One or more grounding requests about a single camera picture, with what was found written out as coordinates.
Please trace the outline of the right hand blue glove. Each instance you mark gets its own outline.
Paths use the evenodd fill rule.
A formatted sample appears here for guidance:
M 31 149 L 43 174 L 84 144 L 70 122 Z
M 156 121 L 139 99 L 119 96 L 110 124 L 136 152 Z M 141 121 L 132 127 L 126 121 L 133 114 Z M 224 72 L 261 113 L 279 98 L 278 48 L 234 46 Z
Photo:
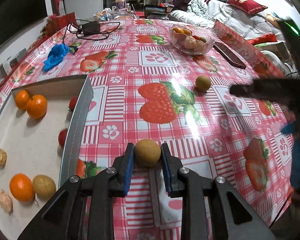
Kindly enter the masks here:
M 289 122 L 281 129 L 282 134 L 296 135 L 292 148 L 292 165 L 290 173 L 290 184 L 294 191 L 300 195 L 300 135 L 295 122 Z

